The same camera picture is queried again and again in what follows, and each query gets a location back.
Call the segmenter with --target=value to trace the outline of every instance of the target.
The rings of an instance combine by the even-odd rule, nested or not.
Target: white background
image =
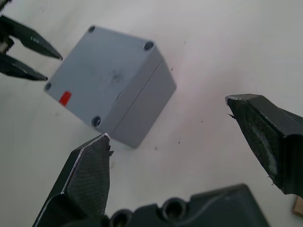
[[[302,226],[247,145],[227,95],[265,95],[303,115],[301,0],[24,0],[4,14],[65,58],[92,25],[154,40],[177,90],[141,146],[111,141],[107,214],[246,183],[273,227]],[[61,62],[9,55],[51,77]],[[0,75],[0,223],[32,226],[69,153],[98,135],[43,92]]]

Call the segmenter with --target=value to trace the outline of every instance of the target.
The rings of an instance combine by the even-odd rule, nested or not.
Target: screw hole
[[[90,27],[89,32],[93,32],[95,30],[95,28],[96,28],[95,26]]]
[[[177,221],[184,217],[186,213],[186,203],[181,199],[171,199],[162,208],[163,217],[167,221]]]
[[[48,91],[49,89],[51,89],[52,84],[51,83],[47,83],[44,87],[44,91]]]
[[[94,128],[98,127],[101,123],[101,118],[99,116],[96,116],[93,118],[93,120],[91,120],[91,126],[93,126]]]
[[[153,47],[153,42],[147,42],[145,45],[144,45],[144,50],[146,51],[149,51],[152,47]]]
[[[125,227],[132,217],[129,210],[121,210],[112,216],[111,227]]]

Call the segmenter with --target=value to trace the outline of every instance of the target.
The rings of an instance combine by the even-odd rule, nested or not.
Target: wooden block
[[[303,218],[303,199],[300,196],[294,202],[293,214]]]

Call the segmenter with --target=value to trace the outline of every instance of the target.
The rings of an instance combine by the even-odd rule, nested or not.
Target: red sticker
[[[70,98],[71,98],[71,92],[66,91],[63,94],[63,96],[60,98],[59,103],[61,103],[63,106],[66,106]]]

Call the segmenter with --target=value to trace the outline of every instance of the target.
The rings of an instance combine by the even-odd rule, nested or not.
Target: gray plastic box
[[[176,89],[153,42],[91,27],[45,86],[87,125],[138,147]]]

